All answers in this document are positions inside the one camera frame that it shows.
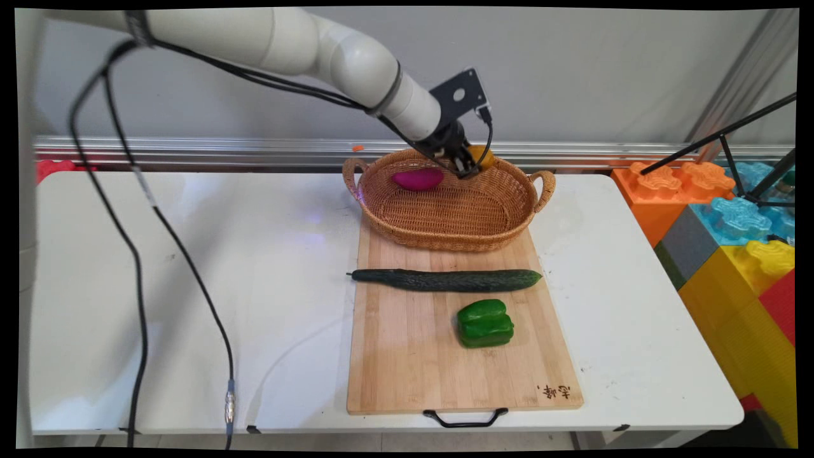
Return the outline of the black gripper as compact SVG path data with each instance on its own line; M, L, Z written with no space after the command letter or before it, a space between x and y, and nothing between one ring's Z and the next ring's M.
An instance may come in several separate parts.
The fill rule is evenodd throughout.
M471 143L466 139L460 121L452 121L439 127L426 139L417 142L417 151L429 158L441 157L455 160L455 175L470 179L485 167L485 145Z

